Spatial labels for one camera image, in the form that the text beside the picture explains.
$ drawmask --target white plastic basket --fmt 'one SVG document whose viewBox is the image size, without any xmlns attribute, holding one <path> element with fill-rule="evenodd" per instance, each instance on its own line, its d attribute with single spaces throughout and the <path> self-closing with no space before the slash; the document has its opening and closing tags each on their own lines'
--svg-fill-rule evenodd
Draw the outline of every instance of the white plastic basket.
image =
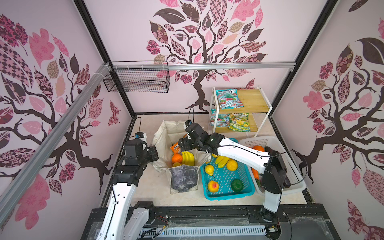
<svg viewBox="0 0 384 240">
<path fill-rule="evenodd" d="M 280 143 L 280 141 L 277 139 L 277 137 L 274 137 L 274 136 L 250 137 L 250 138 L 240 140 L 239 143 L 243 146 L 246 146 L 246 147 L 253 147 L 255 145 L 259 145 L 259 146 L 262 146 L 263 148 L 265 148 L 266 146 L 268 146 L 275 151 L 285 152 L 283 145 Z M 296 165 L 292 162 L 288 153 L 282 154 L 281 157 L 283 158 L 285 166 L 287 167 L 287 177 L 290 180 L 291 184 L 294 184 L 294 183 L 302 180 L 303 177 L 301 176 Z M 264 196 L 264 193 L 258 187 L 256 180 L 254 178 L 252 178 L 252 179 L 253 179 L 253 183 L 255 184 L 256 191 L 260 195 Z M 302 181 L 301 183 L 295 184 L 295 185 L 291 186 L 290 188 L 284 188 L 282 195 L 300 192 L 300 191 L 304 190 L 305 187 L 306 187 L 305 182 Z"/>
</svg>

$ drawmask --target pink wall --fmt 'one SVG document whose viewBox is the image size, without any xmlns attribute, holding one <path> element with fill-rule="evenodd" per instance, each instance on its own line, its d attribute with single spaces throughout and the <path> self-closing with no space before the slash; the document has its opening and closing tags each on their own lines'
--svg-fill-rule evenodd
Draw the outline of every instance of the pink wall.
<svg viewBox="0 0 384 240">
<path fill-rule="evenodd" d="M 214 63 L 224 60 L 226 52 L 228 52 L 226 57 L 232 57 L 232 62 L 234 62 L 233 57 L 237 50 L 240 51 L 239 58 L 257 53 L 259 54 L 258 59 L 264 62 L 294 61 L 326 1 L 199 1 L 201 5 L 206 4 L 205 8 L 202 8 L 201 5 L 198 6 L 197 1 L 184 0 L 135 2 L 118 0 L 113 3 L 97 0 L 86 2 L 113 61 L 153 60 L 155 56 L 157 59 L 161 59 L 159 56 L 163 55 L 168 61 L 176 58 L 175 63 L 186 63 L 181 59 L 184 58 L 183 51 L 177 52 L 175 49 L 177 48 L 176 45 L 180 45 L 186 51 L 185 58 L 188 63 L 209 63 L 208 56 L 211 53 Z M 227 5 L 226 8 L 219 10 L 222 15 L 216 16 L 215 7 L 212 7 L 215 5 L 214 3 L 220 6 Z M 161 13 L 156 14 L 161 9 L 172 9 L 178 12 L 182 18 L 174 20 L 173 18 L 168 19 L 166 15 Z M 185 26 L 197 28 L 198 22 L 204 22 L 207 15 L 213 23 L 212 31 L 200 29 L 195 32 L 186 32 L 191 37 L 190 40 L 188 38 L 177 39 L 173 36 L 174 34 L 185 35 L 186 33 L 183 32 Z M 150 21 L 161 26 L 163 30 L 162 32 L 159 31 L 160 35 L 164 32 L 167 34 L 166 42 L 169 46 L 163 46 L 164 44 L 153 36 Z M 214 43 L 214 36 L 217 35 L 225 21 L 228 28 L 227 32 L 222 39 L 216 39 Z M 255 30 L 262 30 L 261 34 L 255 40 L 244 41 L 239 44 L 239 39 L 243 36 L 244 26 L 250 23 L 249 32 L 241 40 L 247 39 Z M 213 38 L 210 40 L 207 35 L 212 35 Z M 158 47 L 151 46 L 148 42 L 150 40 L 153 40 L 151 43 L 154 46 L 157 44 Z M 188 41 L 193 55 L 191 59 L 189 59 L 191 54 L 190 47 L 187 45 Z M 250 42 L 259 45 L 259 47 L 248 48 L 249 52 L 247 52 L 245 47 L 240 46 Z M 203 50 L 203 45 L 206 45 L 208 49 L 212 44 L 218 48 L 216 51 L 215 49 Z M 168 47 L 174 54 L 169 58 Z M 220 55 L 222 48 L 227 48 L 224 50 L 224 55 Z M 200 53 L 203 54 L 203 57 L 200 61 L 195 61 L 195 57 Z M 199 109 L 206 111 L 213 86 L 218 88 L 245 87 L 249 81 L 254 79 L 254 86 L 260 85 L 272 102 L 281 81 L 286 76 L 287 69 L 249 69 L 248 71 L 249 73 L 234 76 L 225 70 L 219 70 L 218 73 L 220 74 L 214 73 L 216 80 L 208 79 L 209 81 L 207 81 L 206 76 L 212 71 L 200 71 L 200 78 L 185 83 L 176 81 L 175 73 L 172 73 L 169 93 L 128 93 L 127 95 L 136 112 L 187 112 L 186 108 L 194 105 L 195 111 L 201 111 Z M 192 70 L 180 73 L 180 76 L 187 74 L 187 76 L 192 77 L 193 72 Z"/>
<path fill-rule="evenodd" d="M 273 116 L 340 238 L 383 239 L 384 2 L 354 2 L 341 1 Z"/>
<path fill-rule="evenodd" d="M 0 14 L 3 193 L 103 61 L 70 0 L 6 2 Z M 1 238 L 79 239 L 129 122 L 120 96 L 102 83 L 2 226 Z"/>
</svg>

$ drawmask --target wooden shelf board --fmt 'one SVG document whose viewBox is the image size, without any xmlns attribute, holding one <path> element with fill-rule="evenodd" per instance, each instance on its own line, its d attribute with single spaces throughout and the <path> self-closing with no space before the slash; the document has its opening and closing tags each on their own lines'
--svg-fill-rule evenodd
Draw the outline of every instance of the wooden shelf board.
<svg viewBox="0 0 384 240">
<path fill-rule="evenodd" d="M 249 121 L 249 125 L 251 128 L 251 132 L 257 132 L 258 128 L 257 128 L 256 122 L 255 122 L 255 119 L 253 118 L 252 113 L 249 113 L 248 121 Z M 215 132 L 221 133 L 221 132 L 239 132 L 239 131 L 233 131 L 233 130 L 229 129 L 229 127 L 216 127 Z"/>
<path fill-rule="evenodd" d="M 266 113 L 269 111 L 269 107 L 259 89 L 237 90 L 237 95 L 244 107 L 220 109 L 220 113 Z"/>
</svg>

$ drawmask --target teal plastic basket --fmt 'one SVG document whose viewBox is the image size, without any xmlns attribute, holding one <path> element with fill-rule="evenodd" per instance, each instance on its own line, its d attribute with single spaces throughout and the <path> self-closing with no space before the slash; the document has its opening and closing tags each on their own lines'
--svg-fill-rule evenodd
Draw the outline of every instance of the teal plastic basket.
<svg viewBox="0 0 384 240">
<path fill-rule="evenodd" d="M 211 162 L 204 163 L 200 167 L 204 196 L 208 200 L 227 200 L 250 196 L 255 193 L 255 185 L 253 184 L 251 174 L 249 173 L 247 165 L 237 162 L 238 167 L 236 171 L 229 171 L 226 166 L 219 168 L 215 164 L 215 157 L 211 156 Z M 214 176 L 209 176 L 205 171 L 206 165 L 214 167 Z M 243 182 L 244 188 L 241 192 L 235 192 L 231 188 L 231 183 L 235 179 L 240 179 Z M 218 192 L 210 192 L 207 188 L 209 181 L 216 181 L 219 184 Z"/>
</svg>

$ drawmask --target green vegetable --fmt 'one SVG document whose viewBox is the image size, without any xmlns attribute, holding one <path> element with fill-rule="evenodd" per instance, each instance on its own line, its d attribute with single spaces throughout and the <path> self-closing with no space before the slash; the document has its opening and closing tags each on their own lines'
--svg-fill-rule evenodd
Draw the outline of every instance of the green vegetable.
<svg viewBox="0 0 384 240">
<path fill-rule="evenodd" d="M 231 183 L 231 188 L 235 192 L 241 192 L 241 190 L 243 190 L 243 188 L 244 188 L 244 184 L 239 179 L 235 179 Z"/>
</svg>

